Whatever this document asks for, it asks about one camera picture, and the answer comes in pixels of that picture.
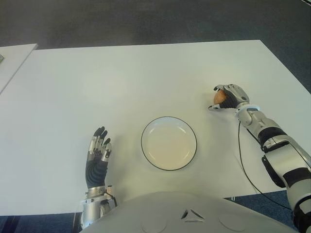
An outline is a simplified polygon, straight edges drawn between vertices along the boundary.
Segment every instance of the plate rim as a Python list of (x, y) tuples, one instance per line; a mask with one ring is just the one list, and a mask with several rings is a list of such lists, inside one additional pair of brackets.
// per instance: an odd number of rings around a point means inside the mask
[[(154, 122), (155, 120), (158, 120), (158, 119), (160, 119), (160, 118), (165, 118), (165, 117), (175, 118), (175, 119), (178, 119), (178, 120), (181, 120), (182, 122), (184, 122), (186, 125), (189, 126), (189, 128), (190, 128), (191, 131), (193, 132), (194, 139), (195, 139), (195, 151), (194, 151), (193, 157), (192, 157), (192, 158), (189, 160), (189, 162), (186, 163), (184, 166), (182, 166), (182, 167), (180, 167), (180, 168), (177, 168), (177, 169), (172, 169), (172, 170), (163, 169), (163, 168), (160, 168), (160, 167), (154, 165), (153, 163), (151, 163), (151, 162), (149, 161), (149, 159), (146, 157), (145, 152), (144, 152), (144, 149), (142, 148), (142, 136), (144, 135), (144, 132), (145, 132), (146, 128), (148, 127), (148, 125), (150, 125), (150, 124), (151, 124), (152, 122)], [(174, 116), (160, 116), (160, 117), (157, 117), (157, 118), (153, 119), (152, 121), (150, 121), (150, 122), (145, 126), (144, 130), (142, 131), (141, 137), (140, 137), (140, 147), (141, 147), (142, 153), (144, 154), (145, 158), (147, 159), (147, 161), (148, 161), (152, 166), (155, 166), (156, 168), (161, 169), (161, 170), (164, 170), (164, 171), (177, 171), (177, 170), (180, 170), (180, 169), (184, 168), (184, 167), (187, 166), (189, 163), (191, 163), (191, 161), (193, 160), (193, 158), (194, 158), (195, 155), (196, 155), (196, 150), (197, 150), (197, 148), (198, 148), (198, 141), (197, 141), (197, 139), (196, 139), (196, 135), (195, 135), (193, 129), (191, 128), (191, 126), (190, 126), (187, 122), (183, 121), (182, 119), (180, 119), (180, 118), (178, 118), (178, 117), (174, 117)]]

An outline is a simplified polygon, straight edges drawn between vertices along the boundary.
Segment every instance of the table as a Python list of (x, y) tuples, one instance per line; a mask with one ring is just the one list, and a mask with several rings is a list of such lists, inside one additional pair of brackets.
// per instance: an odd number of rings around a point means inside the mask
[(0, 94), (37, 44), (0, 47)]
[[(255, 194), (238, 160), (234, 111), (207, 110), (220, 83), (240, 85), (311, 152), (310, 94), (258, 40), (33, 51), (0, 97), (0, 185), (10, 193), (0, 214), (80, 211), (86, 150), (102, 125), (114, 148), (106, 184), (118, 202), (156, 191)], [(197, 153), (181, 170), (157, 169), (142, 154), (141, 133), (161, 116), (196, 134)], [(258, 188), (281, 190), (244, 129), (241, 145)]]

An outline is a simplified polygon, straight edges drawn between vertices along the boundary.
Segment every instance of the brown egg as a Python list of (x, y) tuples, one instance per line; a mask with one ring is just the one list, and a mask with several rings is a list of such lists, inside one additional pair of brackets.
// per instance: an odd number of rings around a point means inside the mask
[(219, 103), (224, 102), (226, 97), (227, 96), (225, 95), (225, 92), (223, 90), (219, 90), (214, 96), (214, 104), (219, 104)]

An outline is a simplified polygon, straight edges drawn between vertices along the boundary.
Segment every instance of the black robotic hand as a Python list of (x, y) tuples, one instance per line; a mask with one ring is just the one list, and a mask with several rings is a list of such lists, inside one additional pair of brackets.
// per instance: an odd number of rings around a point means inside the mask
[(109, 156), (112, 150), (105, 127), (98, 128), (89, 145), (86, 161), (86, 184), (88, 188), (104, 186)]
[(237, 108), (240, 104), (249, 104), (249, 98), (242, 88), (235, 84), (217, 85), (214, 91), (218, 91), (214, 98), (214, 105), (209, 110), (220, 108)]

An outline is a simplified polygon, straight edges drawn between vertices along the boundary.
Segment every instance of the black cable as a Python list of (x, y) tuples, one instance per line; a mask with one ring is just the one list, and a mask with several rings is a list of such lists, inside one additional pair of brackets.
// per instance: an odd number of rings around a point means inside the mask
[(243, 165), (243, 161), (242, 161), (242, 155), (241, 155), (241, 144), (240, 144), (240, 126), (241, 126), (241, 122), (239, 122), (239, 130), (238, 130), (238, 141), (239, 141), (239, 153), (240, 153), (240, 161), (241, 161), (241, 165), (242, 165), (242, 169), (243, 169), (243, 172), (245, 174), (245, 176), (247, 177), (248, 181), (251, 183), (251, 185), (258, 191), (260, 192), (265, 198), (269, 199), (270, 201), (272, 201), (273, 203), (279, 205), (279, 206), (282, 206), (283, 208), (285, 209), (288, 209), (288, 210), (291, 210), (290, 208), (272, 200), (271, 198), (267, 197), (265, 194), (263, 194), (254, 184), (253, 182), (250, 180), (250, 178), (248, 177), (245, 169), (244, 169), (244, 165)]
[(258, 144), (260, 145), (260, 142), (258, 141), (258, 139), (255, 136), (253, 136), (253, 134), (249, 131), (249, 129), (246, 129), (246, 130), (249, 132), (250, 135), (252, 135), (252, 137), (256, 140), (256, 142), (258, 142)]
[(105, 191), (104, 193), (106, 193), (107, 195), (109, 195), (109, 196), (112, 198), (112, 200), (113, 200), (113, 201), (114, 201), (114, 203), (115, 203), (115, 207), (117, 207), (117, 206), (118, 206), (118, 204), (117, 204), (117, 200), (116, 200), (116, 198), (115, 198), (114, 196), (112, 196), (111, 194), (107, 193), (107, 191)]

